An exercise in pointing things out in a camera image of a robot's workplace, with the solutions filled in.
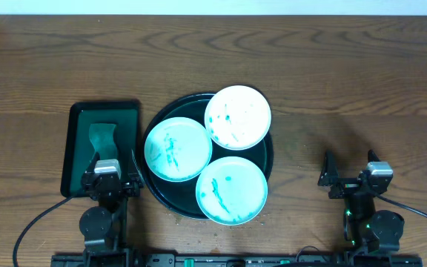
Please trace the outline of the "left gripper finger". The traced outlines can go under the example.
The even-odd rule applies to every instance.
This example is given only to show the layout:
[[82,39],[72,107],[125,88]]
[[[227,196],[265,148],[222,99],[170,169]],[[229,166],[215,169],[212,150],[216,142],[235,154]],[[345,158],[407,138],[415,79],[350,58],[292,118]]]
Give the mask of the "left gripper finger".
[[130,151],[130,159],[128,160],[128,176],[130,180],[135,182],[137,185],[144,185],[142,170],[138,166],[134,150]]
[[96,152],[96,153],[93,155],[93,157],[92,157],[92,159],[91,159],[91,161],[90,161],[90,163],[89,163],[88,167],[87,167],[87,168],[86,168],[86,170],[85,170],[85,173],[86,173],[86,174],[93,174],[93,173],[94,173],[94,169],[95,169],[95,167],[96,167],[96,163],[99,161],[99,158],[100,158],[100,155],[99,155],[99,153],[98,153],[98,152]]

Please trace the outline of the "green sponge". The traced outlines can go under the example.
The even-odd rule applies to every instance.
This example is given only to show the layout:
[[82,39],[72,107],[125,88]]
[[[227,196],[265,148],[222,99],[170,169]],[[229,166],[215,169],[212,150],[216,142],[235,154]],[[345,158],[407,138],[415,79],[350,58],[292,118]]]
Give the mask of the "green sponge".
[[118,148],[114,141],[115,124],[96,123],[89,127],[89,140],[101,160],[118,159]]

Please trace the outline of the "light green plate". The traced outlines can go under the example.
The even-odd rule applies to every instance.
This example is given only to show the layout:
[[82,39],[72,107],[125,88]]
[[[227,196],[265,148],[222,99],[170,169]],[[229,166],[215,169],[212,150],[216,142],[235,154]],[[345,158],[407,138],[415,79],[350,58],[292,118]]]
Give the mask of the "light green plate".
[[198,176],[211,161],[213,145],[206,129],[186,117],[157,124],[144,145],[149,169],[168,182],[184,182]]
[[264,173],[252,161],[227,156],[210,163],[196,183],[201,212],[221,225],[241,225],[256,217],[268,197]]

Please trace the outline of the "light green plate front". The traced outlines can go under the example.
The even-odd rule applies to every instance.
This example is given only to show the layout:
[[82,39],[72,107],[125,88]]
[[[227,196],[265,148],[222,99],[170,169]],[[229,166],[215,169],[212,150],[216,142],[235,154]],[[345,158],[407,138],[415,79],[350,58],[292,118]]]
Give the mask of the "light green plate front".
[[252,161],[227,156],[210,163],[196,183],[201,212],[221,225],[241,225],[256,217],[268,197],[264,173]]

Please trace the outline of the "white plate with green stains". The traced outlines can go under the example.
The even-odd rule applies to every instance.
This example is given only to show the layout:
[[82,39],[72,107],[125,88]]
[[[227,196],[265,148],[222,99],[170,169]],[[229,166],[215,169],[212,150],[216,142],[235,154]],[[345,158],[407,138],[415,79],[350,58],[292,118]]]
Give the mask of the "white plate with green stains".
[[268,100],[246,85],[232,85],[215,93],[204,114],[211,139],[232,151],[257,145],[269,132],[271,120]]

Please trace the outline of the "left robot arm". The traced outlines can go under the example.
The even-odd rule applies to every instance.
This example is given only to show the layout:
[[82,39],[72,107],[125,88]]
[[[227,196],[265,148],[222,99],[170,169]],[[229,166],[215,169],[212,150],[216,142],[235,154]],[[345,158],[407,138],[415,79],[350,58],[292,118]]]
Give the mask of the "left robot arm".
[[126,181],[120,177],[121,168],[117,163],[116,159],[101,160],[99,153],[95,153],[82,174],[83,193],[98,202],[86,210],[79,221],[85,251],[90,256],[114,254],[128,246],[128,199],[140,195],[144,180],[134,152],[128,160]]

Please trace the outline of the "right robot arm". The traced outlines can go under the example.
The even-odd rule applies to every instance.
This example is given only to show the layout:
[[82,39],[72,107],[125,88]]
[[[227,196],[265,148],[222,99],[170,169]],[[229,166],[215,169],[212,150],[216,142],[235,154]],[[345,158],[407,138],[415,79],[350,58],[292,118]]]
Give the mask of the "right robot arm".
[[393,176],[391,166],[370,150],[365,169],[357,177],[343,178],[339,175],[334,155],[325,152],[317,184],[329,188],[329,198],[344,200],[344,238],[367,254],[400,249],[403,217],[393,211],[378,211],[374,204],[374,199],[387,191]]

